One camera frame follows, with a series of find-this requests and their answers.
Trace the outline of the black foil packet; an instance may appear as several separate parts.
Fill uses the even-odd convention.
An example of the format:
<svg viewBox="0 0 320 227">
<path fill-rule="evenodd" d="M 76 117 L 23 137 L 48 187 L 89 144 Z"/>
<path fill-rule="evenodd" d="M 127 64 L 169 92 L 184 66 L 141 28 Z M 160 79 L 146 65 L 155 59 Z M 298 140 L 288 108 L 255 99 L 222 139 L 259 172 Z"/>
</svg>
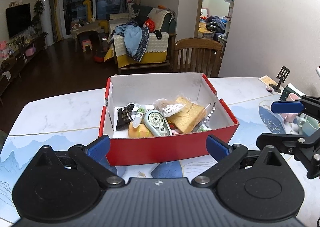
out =
<svg viewBox="0 0 320 227">
<path fill-rule="evenodd" d="M 121 130 L 124 126 L 128 125 L 132 121 L 131 112 L 128 111 L 127 107 L 122 107 L 117 109 L 118 118 L 116 130 Z"/>
</svg>

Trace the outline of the white green glue pen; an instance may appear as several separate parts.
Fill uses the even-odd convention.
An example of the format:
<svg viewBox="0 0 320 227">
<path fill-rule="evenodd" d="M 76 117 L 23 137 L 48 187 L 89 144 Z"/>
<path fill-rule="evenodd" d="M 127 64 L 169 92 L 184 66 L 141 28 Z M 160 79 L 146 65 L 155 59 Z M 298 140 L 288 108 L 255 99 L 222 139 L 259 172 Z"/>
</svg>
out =
<svg viewBox="0 0 320 227">
<path fill-rule="evenodd" d="M 137 110 L 137 113 L 136 113 L 136 116 L 132 122 L 132 126 L 133 128 L 138 128 L 139 125 L 141 124 L 143 118 L 144 118 L 144 115 L 146 113 L 146 109 L 145 109 L 145 106 L 144 105 L 141 105 L 139 107 L 139 109 Z"/>
</svg>

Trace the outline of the yellow round toy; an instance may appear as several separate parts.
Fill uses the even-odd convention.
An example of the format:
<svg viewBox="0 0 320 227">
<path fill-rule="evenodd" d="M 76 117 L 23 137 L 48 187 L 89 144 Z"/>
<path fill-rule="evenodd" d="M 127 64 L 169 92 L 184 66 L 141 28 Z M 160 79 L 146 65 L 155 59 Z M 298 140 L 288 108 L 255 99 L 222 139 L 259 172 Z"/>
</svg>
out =
<svg viewBox="0 0 320 227">
<path fill-rule="evenodd" d="M 128 128 L 128 137 L 129 138 L 149 138 L 149 137 L 153 137 L 153 134 L 144 124 L 140 124 L 137 128 L 134 128 L 133 122 L 130 122 L 129 128 Z"/>
</svg>

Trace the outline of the cotton swabs bag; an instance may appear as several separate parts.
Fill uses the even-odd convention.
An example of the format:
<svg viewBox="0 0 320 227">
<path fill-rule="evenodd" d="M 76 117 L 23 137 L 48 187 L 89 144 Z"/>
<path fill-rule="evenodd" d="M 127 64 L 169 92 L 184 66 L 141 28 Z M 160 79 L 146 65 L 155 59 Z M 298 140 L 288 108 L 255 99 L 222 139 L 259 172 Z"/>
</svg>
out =
<svg viewBox="0 0 320 227">
<path fill-rule="evenodd" d="M 185 104 L 177 101 L 168 101 L 167 99 L 158 99 L 153 103 L 153 106 L 167 118 L 180 112 L 185 107 Z"/>
</svg>

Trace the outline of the green correction tape dispenser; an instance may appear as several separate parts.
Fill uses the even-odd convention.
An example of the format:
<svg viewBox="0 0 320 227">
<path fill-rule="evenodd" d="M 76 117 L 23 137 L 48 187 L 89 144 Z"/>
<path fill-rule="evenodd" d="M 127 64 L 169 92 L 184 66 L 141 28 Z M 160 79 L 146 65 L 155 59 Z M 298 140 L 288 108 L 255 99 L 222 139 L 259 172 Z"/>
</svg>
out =
<svg viewBox="0 0 320 227">
<path fill-rule="evenodd" d="M 172 135 L 167 119 L 157 110 L 150 110 L 144 115 L 144 125 L 154 137 Z"/>
</svg>

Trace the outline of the yellow snack packet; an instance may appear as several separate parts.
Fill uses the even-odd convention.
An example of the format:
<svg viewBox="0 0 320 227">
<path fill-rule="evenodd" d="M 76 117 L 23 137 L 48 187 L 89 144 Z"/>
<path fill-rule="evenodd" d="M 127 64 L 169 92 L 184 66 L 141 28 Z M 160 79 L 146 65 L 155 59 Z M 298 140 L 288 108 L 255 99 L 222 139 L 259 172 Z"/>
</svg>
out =
<svg viewBox="0 0 320 227">
<path fill-rule="evenodd" d="M 216 102 L 213 102 L 206 107 L 205 109 L 206 114 L 204 118 L 199 122 L 197 132 L 204 132 L 211 129 L 211 127 L 209 126 L 209 121 L 211 119 L 211 116 L 215 112 L 215 110 L 216 110 Z"/>
</svg>

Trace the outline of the pink white packet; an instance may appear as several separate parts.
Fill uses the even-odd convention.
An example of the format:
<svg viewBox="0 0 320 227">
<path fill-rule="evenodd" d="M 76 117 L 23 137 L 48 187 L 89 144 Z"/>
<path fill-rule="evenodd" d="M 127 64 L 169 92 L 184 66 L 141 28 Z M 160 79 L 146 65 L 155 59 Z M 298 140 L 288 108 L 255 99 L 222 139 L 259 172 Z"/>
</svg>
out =
<svg viewBox="0 0 320 227">
<path fill-rule="evenodd" d="M 175 129 L 172 129 L 171 132 L 172 132 L 173 135 L 179 135 L 180 134 L 180 132 L 175 130 Z"/>
</svg>

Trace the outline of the round white tin lid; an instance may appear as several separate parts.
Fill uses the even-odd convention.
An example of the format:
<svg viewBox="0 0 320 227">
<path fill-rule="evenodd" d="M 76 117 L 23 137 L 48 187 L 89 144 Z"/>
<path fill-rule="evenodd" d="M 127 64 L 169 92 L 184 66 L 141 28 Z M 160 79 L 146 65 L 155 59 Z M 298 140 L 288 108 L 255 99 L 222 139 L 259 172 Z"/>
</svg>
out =
<svg viewBox="0 0 320 227">
<path fill-rule="evenodd" d="M 140 104 L 138 104 L 136 102 L 131 102 L 131 103 L 128 103 L 126 107 L 129 112 L 135 114 L 135 113 L 137 113 L 138 109 L 140 108 Z"/>
</svg>

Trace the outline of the pink mug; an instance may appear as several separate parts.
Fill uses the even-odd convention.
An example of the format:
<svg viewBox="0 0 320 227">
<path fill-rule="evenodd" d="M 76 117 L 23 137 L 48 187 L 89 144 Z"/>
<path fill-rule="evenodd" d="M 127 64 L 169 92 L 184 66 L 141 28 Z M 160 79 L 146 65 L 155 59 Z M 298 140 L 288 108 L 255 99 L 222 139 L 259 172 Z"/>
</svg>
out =
<svg viewBox="0 0 320 227">
<path fill-rule="evenodd" d="M 295 93 L 290 93 L 286 101 L 296 101 L 299 99 L 300 97 L 298 95 L 296 95 Z M 298 115 L 297 113 L 288 113 L 288 114 L 283 113 L 281 114 L 281 117 L 284 119 L 284 121 L 292 123 L 297 115 Z"/>
</svg>

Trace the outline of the green mug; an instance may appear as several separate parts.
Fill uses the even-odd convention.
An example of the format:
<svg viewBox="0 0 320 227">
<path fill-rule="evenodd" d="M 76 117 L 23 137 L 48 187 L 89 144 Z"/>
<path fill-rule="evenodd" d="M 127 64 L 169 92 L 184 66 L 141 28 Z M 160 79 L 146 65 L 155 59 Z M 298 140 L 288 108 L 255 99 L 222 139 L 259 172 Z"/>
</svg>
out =
<svg viewBox="0 0 320 227">
<path fill-rule="evenodd" d="M 303 113 L 299 117 L 297 125 L 298 133 L 307 137 L 311 136 L 319 129 L 319 122 Z"/>
</svg>

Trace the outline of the blue table mat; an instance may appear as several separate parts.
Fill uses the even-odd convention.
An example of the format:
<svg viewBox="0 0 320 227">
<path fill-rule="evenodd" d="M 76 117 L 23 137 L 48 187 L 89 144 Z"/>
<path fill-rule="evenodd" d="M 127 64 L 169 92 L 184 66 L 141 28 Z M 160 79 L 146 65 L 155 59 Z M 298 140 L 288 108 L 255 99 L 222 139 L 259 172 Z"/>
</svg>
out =
<svg viewBox="0 0 320 227">
<path fill-rule="evenodd" d="M 256 139 L 261 133 L 292 134 L 293 130 L 289 124 L 285 123 L 280 115 L 273 114 L 270 110 L 272 102 L 278 101 L 279 98 L 279 95 L 270 95 L 233 103 L 230 109 L 239 121 L 239 127 L 230 143 L 242 144 L 250 150 L 255 150 Z M 42 146 L 51 146 L 66 168 L 75 166 L 75 162 L 68 155 L 68 149 L 74 143 L 65 133 L 38 135 L 36 140 L 27 145 L 21 148 L 16 147 L 19 141 L 25 140 L 26 138 L 22 136 L 10 138 L 5 142 L 1 152 L 1 219 L 11 223 L 15 223 L 20 218 L 12 201 L 12 189 Z M 111 166 L 105 157 L 100 159 L 101 165 L 124 180 L 138 177 L 193 179 L 216 163 L 210 155 L 132 166 Z"/>
</svg>

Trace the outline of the red cardboard box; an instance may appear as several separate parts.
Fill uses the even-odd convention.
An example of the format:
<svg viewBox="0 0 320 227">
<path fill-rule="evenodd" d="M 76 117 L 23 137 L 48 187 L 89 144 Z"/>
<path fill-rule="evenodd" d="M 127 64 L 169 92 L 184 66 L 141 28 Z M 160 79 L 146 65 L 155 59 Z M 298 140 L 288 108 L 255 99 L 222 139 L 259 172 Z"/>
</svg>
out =
<svg viewBox="0 0 320 227">
<path fill-rule="evenodd" d="M 202 73 L 115 75 L 107 80 L 100 135 L 112 166 L 207 154 L 206 138 L 229 142 L 239 122 Z"/>
</svg>

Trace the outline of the wooden chair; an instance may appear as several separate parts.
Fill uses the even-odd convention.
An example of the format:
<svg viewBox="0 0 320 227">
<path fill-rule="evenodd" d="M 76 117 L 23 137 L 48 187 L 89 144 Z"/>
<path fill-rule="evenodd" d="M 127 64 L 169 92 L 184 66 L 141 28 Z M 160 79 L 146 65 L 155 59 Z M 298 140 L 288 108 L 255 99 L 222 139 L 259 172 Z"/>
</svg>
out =
<svg viewBox="0 0 320 227">
<path fill-rule="evenodd" d="M 174 45 L 172 72 L 203 73 L 217 77 L 222 64 L 222 45 L 207 38 L 184 38 Z"/>
</svg>

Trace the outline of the sofa with clothes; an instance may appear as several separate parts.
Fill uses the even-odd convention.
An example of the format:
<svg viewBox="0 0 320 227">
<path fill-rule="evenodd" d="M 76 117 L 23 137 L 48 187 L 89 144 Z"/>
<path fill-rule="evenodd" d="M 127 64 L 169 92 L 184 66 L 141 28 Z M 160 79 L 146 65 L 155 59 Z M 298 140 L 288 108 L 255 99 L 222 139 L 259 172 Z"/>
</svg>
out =
<svg viewBox="0 0 320 227">
<path fill-rule="evenodd" d="M 125 19 L 108 22 L 104 61 L 114 59 L 120 72 L 136 65 L 166 64 L 175 29 L 173 10 L 130 3 Z"/>
</svg>

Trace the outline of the pink plush toy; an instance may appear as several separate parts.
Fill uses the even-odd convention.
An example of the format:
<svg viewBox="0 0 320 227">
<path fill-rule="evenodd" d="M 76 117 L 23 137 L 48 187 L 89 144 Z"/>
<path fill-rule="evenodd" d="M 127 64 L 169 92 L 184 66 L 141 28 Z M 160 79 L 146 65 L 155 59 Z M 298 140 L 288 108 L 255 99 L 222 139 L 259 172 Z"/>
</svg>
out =
<svg viewBox="0 0 320 227">
<path fill-rule="evenodd" d="M 6 60 L 9 58 L 9 48 L 6 41 L 0 42 L 0 51 L 1 51 L 1 57 L 3 60 Z"/>
</svg>

